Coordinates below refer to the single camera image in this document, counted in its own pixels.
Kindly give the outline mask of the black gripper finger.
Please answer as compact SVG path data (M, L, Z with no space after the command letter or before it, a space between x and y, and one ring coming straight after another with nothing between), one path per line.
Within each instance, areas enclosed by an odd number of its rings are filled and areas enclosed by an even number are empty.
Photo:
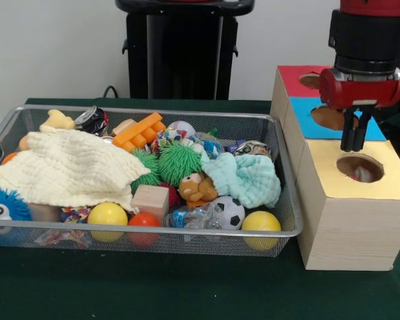
M361 111L362 114L359 118L358 126L354 130L353 146L352 146L352 151L354 152L362 150L367 132L367 126L371 118L369 109L361 109Z
M345 109L343 112L344 124L341 136L341 150L350 152L352 150L354 138L354 111L352 108Z

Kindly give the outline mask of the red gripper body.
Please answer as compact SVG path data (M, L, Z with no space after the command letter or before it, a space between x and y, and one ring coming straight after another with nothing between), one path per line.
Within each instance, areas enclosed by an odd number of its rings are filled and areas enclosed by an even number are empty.
M400 69L380 76L324 69L319 75L319 92L322 103L334 110L362 106L392 107L400 100Z

